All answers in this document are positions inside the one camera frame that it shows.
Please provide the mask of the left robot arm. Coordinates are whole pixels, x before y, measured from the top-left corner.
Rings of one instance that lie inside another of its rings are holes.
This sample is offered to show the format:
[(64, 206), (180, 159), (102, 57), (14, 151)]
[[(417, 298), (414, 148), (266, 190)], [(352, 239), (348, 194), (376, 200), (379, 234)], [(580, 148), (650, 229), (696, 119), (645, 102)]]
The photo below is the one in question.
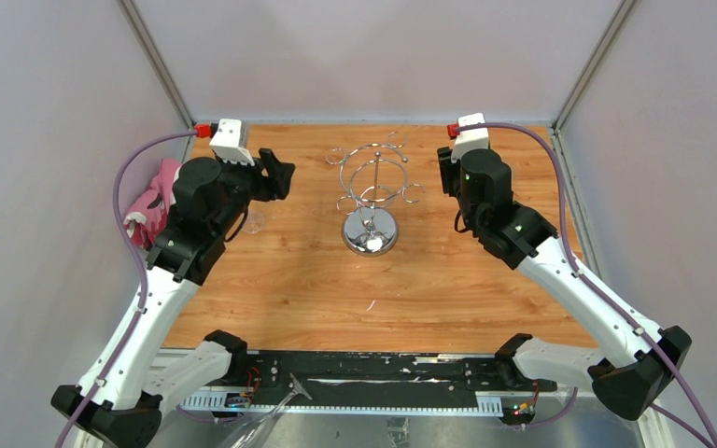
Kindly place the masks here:
[(188, 355), (157, 373), (150, 367), (179, 314), (204, 284), (254, 201), (285, 200), (296, 166), (269, 148), (248, 162), (186, 161), (173, 184), (167, 224), (139, 263), (140, 284), (101, 355), (51, 405), (69, 423), (113, 447), (146, 447), (164, 417), (210, 382), (239, 385), (247, 344), (214, 330)]

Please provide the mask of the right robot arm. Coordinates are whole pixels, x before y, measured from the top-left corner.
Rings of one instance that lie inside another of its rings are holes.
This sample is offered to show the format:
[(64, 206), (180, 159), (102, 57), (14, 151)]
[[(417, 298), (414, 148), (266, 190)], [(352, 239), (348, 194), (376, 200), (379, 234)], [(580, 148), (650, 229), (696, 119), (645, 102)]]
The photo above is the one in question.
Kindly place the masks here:
[(662, 327), (627, 304), (574, 255), (540, 213), (513, 199), (512, 170), (491, 149), (456, 158), (437, 151), (443, 192), (458, 201), (456, 220), (491, 256), (535, 282), (591, 335), (597, 348), (547, 343), (518, 333), (495, 354), (508, 389), (534, 380), (590, 390), (625, 420), (643, 415), (675, 378), (693, 343), (679, 326)]

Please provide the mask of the chrome wine glass rack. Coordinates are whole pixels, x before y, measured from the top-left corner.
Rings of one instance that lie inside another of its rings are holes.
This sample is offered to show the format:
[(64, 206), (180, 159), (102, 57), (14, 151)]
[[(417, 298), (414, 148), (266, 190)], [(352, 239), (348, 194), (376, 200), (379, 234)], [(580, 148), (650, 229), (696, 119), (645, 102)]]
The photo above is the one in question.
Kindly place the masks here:
[(344, 214), (342, 240), (359, 256), (373, 258), (389, 252), (401, 231), (391, 206), (418, 203), (412, 192), (426, 191), (411, 180), (410, 158), (403, 152), (407, 143), (405, 135), (393, 131), (384, 141), (334, 147), (325, 156), (325, 162), (338, 169), (342, 195), (336, 200), (336, 209)]

